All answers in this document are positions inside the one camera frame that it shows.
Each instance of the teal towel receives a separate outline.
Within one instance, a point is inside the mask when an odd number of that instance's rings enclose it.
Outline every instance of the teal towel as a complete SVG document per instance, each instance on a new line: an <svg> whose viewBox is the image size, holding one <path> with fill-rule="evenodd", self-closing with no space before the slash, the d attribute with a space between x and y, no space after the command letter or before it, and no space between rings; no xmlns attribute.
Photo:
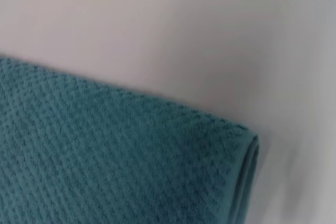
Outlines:
<svg viewBox="0 0 336 224"><path fill-rule="evenodd" d="M0 223L240 224L257 153L239 124L0 58Z"/></svg>

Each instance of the white background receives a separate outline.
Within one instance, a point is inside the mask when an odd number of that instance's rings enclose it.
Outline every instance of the white background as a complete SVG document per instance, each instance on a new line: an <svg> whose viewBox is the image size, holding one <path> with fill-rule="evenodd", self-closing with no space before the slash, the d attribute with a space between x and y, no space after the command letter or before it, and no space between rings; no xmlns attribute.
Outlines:
<svg viewBox="0 0 336 224"><path fill-rule="evenodd" d="M336 223L336 0L0 0L0 51L248 125L246 223Z"/></svg>

